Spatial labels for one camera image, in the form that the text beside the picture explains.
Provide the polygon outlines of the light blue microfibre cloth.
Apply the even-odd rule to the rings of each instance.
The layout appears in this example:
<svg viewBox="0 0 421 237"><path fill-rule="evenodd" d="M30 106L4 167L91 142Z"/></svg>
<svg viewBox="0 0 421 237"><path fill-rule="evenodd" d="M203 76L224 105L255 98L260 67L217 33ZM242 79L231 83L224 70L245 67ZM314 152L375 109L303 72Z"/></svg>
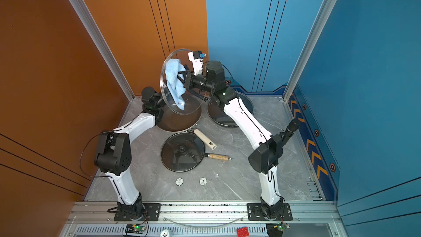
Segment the light blue microfibre cloth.
<svg viewBox="0 0 421 237"><path fill-rule="evenodd" d="M179 59L170 59L167 61L164 71L167 80L167 88L175 102L175 105L180 110L184 110L185 101L182 98L182 95L185 93L186 89L177 79L178 76L184 77L183 75L178 74L179 71L185 71L185 68L182 66Z"/></svg>

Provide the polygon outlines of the large glass pot lid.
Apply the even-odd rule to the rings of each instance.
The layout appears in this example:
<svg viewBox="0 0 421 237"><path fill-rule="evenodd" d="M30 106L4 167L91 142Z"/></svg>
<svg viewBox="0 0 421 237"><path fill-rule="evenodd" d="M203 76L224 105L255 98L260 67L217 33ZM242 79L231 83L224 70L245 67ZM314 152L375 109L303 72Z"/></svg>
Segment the large glass pot lid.
<svg viewBox="0 0 421 237"><path fill-rule="evenodd" d="M179 115L190 115L207 100L200 86L206 54L200 50L176 49L164 60L160 74L162 98L169 109Z"/></svg>

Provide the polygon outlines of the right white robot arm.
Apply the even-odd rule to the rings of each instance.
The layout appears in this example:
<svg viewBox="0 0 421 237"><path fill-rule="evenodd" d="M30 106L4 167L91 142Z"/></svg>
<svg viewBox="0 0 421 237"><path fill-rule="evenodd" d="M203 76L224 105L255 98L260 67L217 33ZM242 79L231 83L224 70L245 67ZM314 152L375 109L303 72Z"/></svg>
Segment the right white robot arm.
<svg viewBox="0 0 421 237"><path fill-rule="evenodd" d="M294 118L283 132L271 134L247 110L237 91L226 83L225 71L224 65L219 61L209 61L205 75L195 75L184 66L176 69L176 83L181 83L187 90L208 92L212 102L237 124L253 148L248 161L259 173L263 216L268 220L283 218L286 202L278 187L278 160L284 153L284 146L299 130L301 122Z"/></svg>

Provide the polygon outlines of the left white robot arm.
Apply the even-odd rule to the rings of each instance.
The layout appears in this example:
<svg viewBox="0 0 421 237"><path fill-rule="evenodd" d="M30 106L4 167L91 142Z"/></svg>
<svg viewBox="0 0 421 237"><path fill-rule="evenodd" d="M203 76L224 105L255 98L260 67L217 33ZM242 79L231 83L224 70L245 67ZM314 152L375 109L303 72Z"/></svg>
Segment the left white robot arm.
<svg viewBox="0 0 421 237"><path fill-rule="evenodd" d="M111 131L102 132L96 149L94 164L108 178L117 194L117 207L110 210L115 221L146 219L142 196L134 185L130 173L132 162L131 144L148 129L156 126L163 116L165 102L152 87L141 93L142 112L129 123Z"/></svg>

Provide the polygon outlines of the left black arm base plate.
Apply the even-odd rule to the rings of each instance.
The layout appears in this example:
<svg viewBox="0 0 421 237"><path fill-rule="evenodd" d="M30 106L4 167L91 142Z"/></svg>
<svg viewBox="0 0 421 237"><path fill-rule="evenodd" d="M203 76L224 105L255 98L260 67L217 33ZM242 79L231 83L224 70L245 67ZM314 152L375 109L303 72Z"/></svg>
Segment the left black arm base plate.
<svg viewBox="0 0 421 237"><path fill-rule="evenodd" d="M146 203L136 205L124 205L117 203L116 208L111 208L109 211L115 210L114 221L128 222L128 221L148 221L155 222L159 220L161 212L160 203Z"/></svg>

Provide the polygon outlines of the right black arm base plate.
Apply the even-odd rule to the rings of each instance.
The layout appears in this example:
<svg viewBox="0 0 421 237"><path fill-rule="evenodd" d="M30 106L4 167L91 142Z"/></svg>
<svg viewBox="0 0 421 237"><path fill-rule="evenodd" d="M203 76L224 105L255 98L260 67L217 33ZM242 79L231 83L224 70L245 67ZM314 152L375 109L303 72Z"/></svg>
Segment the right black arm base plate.
<svg viewBox="0 0 421 237"><path fill-rule="evenodd" d="M247 215L249 221L292 221L293 215L288 203L278 203L268 206L262 203L248 203Z"/></svg>

